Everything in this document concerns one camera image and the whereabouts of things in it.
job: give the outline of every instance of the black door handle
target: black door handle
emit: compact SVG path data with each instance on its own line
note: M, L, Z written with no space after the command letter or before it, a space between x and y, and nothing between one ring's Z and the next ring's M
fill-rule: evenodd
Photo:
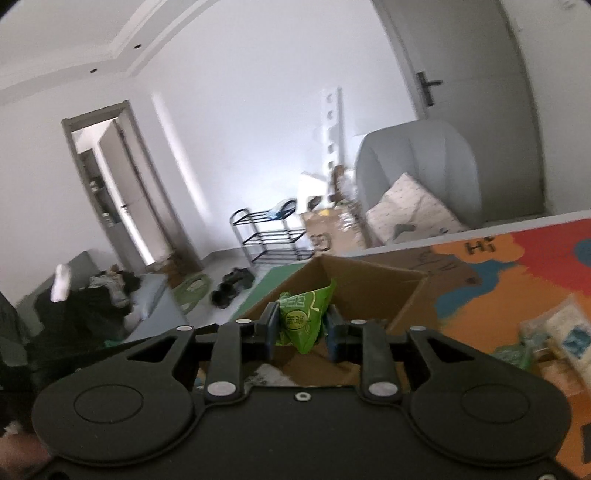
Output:
M421 90L423 91L423 96L425 97L425 103L427 106L435 105L435 100L433 99L433 94L431 93L431 87L442 85L443 80L434 80L430 82L427 80L427 74L425 72L418 72L417 78L421 84Z

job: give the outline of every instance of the black shoes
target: black shoes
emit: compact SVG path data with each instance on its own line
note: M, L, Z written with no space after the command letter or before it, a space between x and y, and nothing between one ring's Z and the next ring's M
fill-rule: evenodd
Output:
M218 308L227 308L238 293L251 288L254 281L255 276L247 268L234 268L212 292L212 303Z

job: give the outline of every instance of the metal rack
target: metal rack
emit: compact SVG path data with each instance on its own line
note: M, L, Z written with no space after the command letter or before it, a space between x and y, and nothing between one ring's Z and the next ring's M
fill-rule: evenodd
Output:
M306 260L314 255L314 250L298 248L296 242L306 234L305 228L290 229L287 218L296 211L295 207L286 211L281 219L270 219L268 211L251 212L247 208L237 210L230 216L230 225L249 263L286 264L298 260ZM281 222L283 228L261 231L257 223ZM244 226L251 232L242 235L239 227ZM285 245L286 248L274 248Z

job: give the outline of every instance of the white pillow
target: white pillow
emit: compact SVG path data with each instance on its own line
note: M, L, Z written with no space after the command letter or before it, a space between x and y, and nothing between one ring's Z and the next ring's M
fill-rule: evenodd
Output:
M367 221L383 244L468 230L442 202L408 173L369 209Z

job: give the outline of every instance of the table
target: table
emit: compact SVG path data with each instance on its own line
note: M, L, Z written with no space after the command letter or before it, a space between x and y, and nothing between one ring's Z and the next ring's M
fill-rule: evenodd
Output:
M518 325L571 294L591 318L591 211L445 235L345 255L429 273L422 320L486 353L518 343ZM271 271L245 311L301 264ZM591 480L582 427L591 424L591 397L571 397L573 422L558 461ZM591 437L587 439L591 450Z

